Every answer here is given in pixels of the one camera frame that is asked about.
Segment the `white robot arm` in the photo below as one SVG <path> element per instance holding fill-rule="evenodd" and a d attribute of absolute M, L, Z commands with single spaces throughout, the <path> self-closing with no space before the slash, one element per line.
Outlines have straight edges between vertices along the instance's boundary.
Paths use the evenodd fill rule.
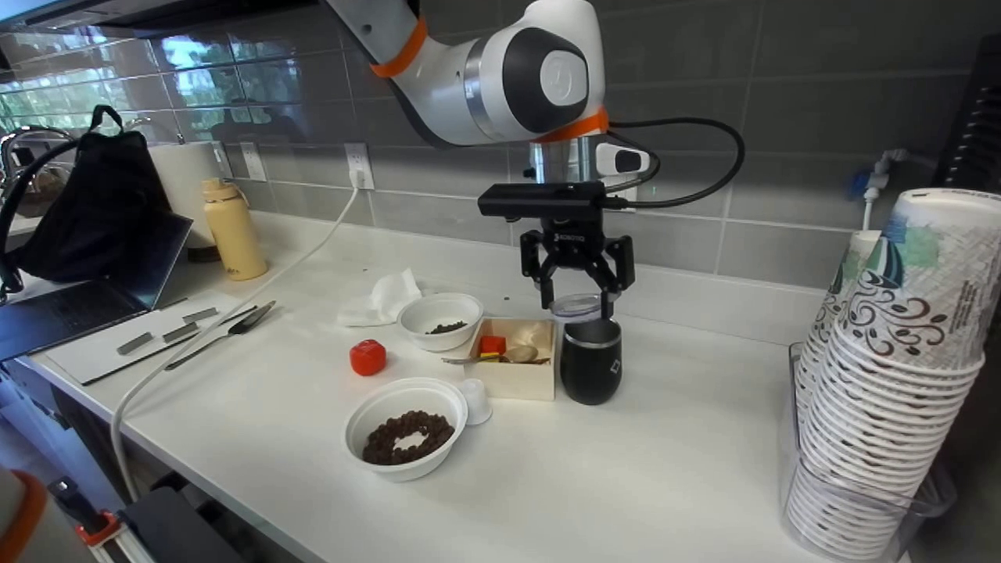
<path fill-rule="evenodd" d="M 601 26 L 589 0 L 532 0 L 515 21 L 462 44 L 435 40 L 418 0 L 326 3 L 432 140 L 552 143 L 608 131 Z M 633 281 L 631 237 L 602 234 L 602 212 L 617 207 L 601 182 L 491 184 L 479 196 L 481 216 L 537 219 L 519 250 L 541 308 L 552 303 L 552 273 L 577 270 L 598 284 L 602 319 Z"/>

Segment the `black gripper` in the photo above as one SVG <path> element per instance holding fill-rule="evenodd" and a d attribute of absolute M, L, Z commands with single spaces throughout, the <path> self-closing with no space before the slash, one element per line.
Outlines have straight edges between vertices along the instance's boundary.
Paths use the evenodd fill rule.
<path fill-rule="evenodd" d="M 598 221 L 541 221 L 519 237 L 522 277 L 534 281 L 541 309 L 552 303 L 552 273 L 582 270 L 601 289 L 601 319 L 614 319 L 614 300 L 633 281 L 631 237 L 605 237 Z"/>

